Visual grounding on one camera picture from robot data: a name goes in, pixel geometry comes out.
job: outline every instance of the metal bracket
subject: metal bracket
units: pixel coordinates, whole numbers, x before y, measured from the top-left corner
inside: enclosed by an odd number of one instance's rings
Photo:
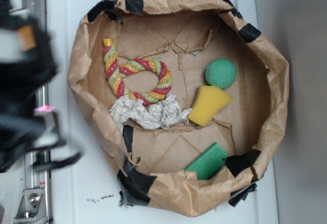
[[[25,189],[14,223],[48,223],[43,188]]]

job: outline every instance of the yellow sponge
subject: yellow sponge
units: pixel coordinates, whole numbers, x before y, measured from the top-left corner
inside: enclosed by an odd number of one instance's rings
[[[229,103],[233,98],[216,86],[200,85],[193,102],[193,111],[188,118],[193,123],[205,127],[216,113]]]

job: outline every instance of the gray wall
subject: gray wall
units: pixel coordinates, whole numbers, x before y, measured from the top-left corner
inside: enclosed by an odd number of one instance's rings
[[[274,157],[280,224],[327,223],[327,0],[256,0],[260,30],[291,65]]]

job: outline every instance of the rope toy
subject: rope toy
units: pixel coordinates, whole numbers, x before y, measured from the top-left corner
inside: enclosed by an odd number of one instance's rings
[[[143,100],[144,106],[166,98],[166,94],[172,89],[173,78],[170,69],[167,68],[165,63],[155,58],[137,58],[119,65],[118,52],[113,40],[111,38],[104,38],[103,45],[106,77],[109,80],[113,93],[117,97],[127,95],[131,99],[139,98]],[[144,70],[152,71],[159,76],[160,80],[157,87],[150,92],[143,92],[141,94],[128,89],[124,84],[123,78]]]

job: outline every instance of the pink light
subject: pink light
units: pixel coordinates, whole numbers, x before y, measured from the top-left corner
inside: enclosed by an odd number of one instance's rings
[[[55,107],[49,106],[49,105],[45,105],[45,106],[41,106],[38,107],[36,109],[34,109],[34,111],[38,111],[38,112],[51,112],[55,109]]]

